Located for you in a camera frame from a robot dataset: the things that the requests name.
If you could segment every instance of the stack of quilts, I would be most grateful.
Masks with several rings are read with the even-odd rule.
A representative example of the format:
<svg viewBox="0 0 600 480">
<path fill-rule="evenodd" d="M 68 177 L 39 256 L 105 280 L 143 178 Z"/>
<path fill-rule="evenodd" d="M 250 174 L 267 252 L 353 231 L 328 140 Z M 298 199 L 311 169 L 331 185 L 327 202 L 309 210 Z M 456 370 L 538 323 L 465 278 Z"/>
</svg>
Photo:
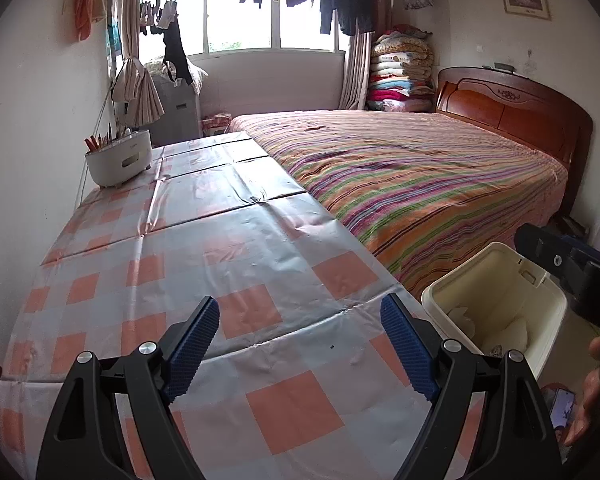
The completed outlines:
<svg viewBox="0 0 600 480">
<path fill-rule="evenodd" d="M 374 43 L 366 95 L 370 110 L 431 110 L 433 52 L 425 41 L 428 36 L 411 25 L 397 25 Z"/>
</svg>

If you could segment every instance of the silver bolt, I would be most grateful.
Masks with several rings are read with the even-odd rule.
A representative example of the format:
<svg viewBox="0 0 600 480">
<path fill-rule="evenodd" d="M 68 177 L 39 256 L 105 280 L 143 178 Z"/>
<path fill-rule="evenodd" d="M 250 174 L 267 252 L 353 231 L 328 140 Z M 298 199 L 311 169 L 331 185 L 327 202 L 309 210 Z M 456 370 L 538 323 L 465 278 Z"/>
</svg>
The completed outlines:
<svg viewBox="0 0 600 480">
<path fill-rule="evenodd" d="M 83 364 L 91 361 L 92 357 L 93 357 L 93 354 L 91 352 L 85 351 L 85 352 L 80 352 L 78 354 L 78 357 L 75 358 L 75 360 L 78 361 L 81 365 L 83 365 Z"/>
<path fill-rule="evenodd" d="M 459 352 L 462 349 L 462 345 L 455 339 L 447 339 L 444 344 L 445 350 L 449 352 Z"/>
<path fill-rule="evenodd" d="M 156 348 L 158 348 L 158 346 L 153 341 L 147 341 L 146 343 L 142 343 L 138 347 L 138 350 L 141 354 L 147 355 L 154 353 Z"/>
<path fill-rule="evenodd" d="M 521 363 L 525 360 L 525 357 L 522 355 L 522 352 L 519 350 L 509 350 L 509 359 L 515 361 L 517 363 Z"/>
</svg>

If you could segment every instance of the pink checkered cloth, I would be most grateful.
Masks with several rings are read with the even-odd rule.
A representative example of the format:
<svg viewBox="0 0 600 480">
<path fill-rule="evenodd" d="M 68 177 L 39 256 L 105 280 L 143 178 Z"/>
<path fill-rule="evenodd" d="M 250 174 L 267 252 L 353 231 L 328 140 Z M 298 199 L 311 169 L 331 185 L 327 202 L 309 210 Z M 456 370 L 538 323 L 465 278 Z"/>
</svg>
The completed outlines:
<svg viewBox="0 0 600 480">
<path fill-rule="evenodd" d="M 389 292 L 426 316 L 246 134 L 158 148 L 150 170 L 92 192 L 40 265 L 0 382 L 2 450 L 33 479 L 76 355 L 157 341 L 210 295 L 220 329 L 171 405 L 206 478 L 391 479 L 429 404 L 382 330 Z M 119 407 L 136 474 L 150 478 L 126 396 Z M 478 407 L 450 478 L 464 471 L 477 417 Z"/>
</svg>

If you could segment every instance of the window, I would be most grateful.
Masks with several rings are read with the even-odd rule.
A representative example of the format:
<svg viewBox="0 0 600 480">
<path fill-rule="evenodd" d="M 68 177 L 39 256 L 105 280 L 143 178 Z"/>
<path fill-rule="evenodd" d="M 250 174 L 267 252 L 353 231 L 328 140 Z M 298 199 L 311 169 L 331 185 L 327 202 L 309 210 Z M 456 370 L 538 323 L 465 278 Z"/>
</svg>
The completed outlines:
<svg viewBox="0 0 600 480">
<path fill-rule="evenodd" d="M 286 0 L 177 0 L 182 47 L 187 56 L 245 48 L 304 48 L 338 52 L 349 44 L 338 22 L 320 34 L 320 0 L 287 7 Z M 161 34 L 140 35 L 140 61 L 164 54 Z"/>
</svg>

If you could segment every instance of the white wall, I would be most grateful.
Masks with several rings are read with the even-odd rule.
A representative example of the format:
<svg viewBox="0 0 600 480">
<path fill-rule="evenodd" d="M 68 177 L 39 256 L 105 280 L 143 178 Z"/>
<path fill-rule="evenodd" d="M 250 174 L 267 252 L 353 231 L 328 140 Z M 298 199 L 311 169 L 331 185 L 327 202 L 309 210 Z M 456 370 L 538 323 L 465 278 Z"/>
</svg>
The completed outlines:
<svg viewBox="0 0 600 480">
<path fill-rule="evenodd" d="M 344 54 L 270 50 L 191 61 L 209 74 L 200 92 L 203 116 L 330 110 L 340 101 Z"/>
<path fill-rule="evenodd" d="M 417 26 L 430 27 L 441 67 L 446 65 L 448 35 L 448 66 L 481 66 L 493 61 L 512 64 L 570 97 L 591 115 L 594 133 L 589 160 L 572 216 L 591 227 L 594 235 L 600 226 L 600 18 L 595 10 L 587 0 L 548 0 L 552 20 L 547 21 L 507 14 L 502 0 L 434 3 L 437 9 L 412 11 L 407 16 Z M 394 9 L 399 5 L 394 2 Z M 404 13 L 394 10 L 396 22 L 401 16 Z M 479 44 L 484 53 L 477 51 Z"/>
<path fill-rule="evenodd" d="M 83 139 L 108 85 L 105 31 L 100 22 L 76 43 L 74 0 L 13 0 L 0 18 L 0 363 L 74 209 Z M 101 133 L 109 119 L 107 109 Z"/>
</svg>

